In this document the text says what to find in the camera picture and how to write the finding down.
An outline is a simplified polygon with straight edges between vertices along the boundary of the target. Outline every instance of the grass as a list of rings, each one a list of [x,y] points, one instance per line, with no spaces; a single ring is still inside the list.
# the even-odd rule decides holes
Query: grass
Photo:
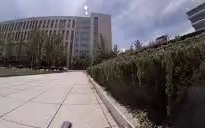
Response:
[[[25,75],[48,74],[48,73],[55,73],[55,72],[54,71],[44,71],[44,70],[0,68],[0,77],[25,76]]]

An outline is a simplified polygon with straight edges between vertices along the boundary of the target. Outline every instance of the sky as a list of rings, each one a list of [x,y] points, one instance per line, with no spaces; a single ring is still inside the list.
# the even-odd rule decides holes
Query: sky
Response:
[[[84,16],[91,12],[112,16],[112,43],[129,48],[157,37],[194,31],[186,12],[205,0],[0,0],[0,21],[35,16]]]

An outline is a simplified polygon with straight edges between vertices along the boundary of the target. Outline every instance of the bush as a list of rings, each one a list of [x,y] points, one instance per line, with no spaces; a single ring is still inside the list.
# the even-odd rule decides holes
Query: bush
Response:
[[[189,87],[205,80],[205,34],[120,55],[87,72],[120,103],[160,124],[175,117]]]

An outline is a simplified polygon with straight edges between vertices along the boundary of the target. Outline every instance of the sidewalk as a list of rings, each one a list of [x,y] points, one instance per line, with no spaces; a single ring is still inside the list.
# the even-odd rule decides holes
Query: sidewalk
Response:
[[[83,72],[0,78],[0,128],[117,128]]]

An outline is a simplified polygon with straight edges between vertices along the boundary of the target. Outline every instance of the building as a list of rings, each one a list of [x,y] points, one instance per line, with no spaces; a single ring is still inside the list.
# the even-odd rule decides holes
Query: building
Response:
[[[196,31],[205,28],[205,3],[190,10],[187,15]]]
[[[167,42],[167,41],[169,41],[168,35],[164,35],[164,36],[156,38],[157,43],[164,43],[164,42]]]
[[[27,42],[31,31],[38,29],[48,35],[62,34],[63,44],[71,57],[90,55],[105,41],[105,50],[112,49],[111,16],[91,13],[90,17],[48,16],[0,22],[0,34],[5,42]]]

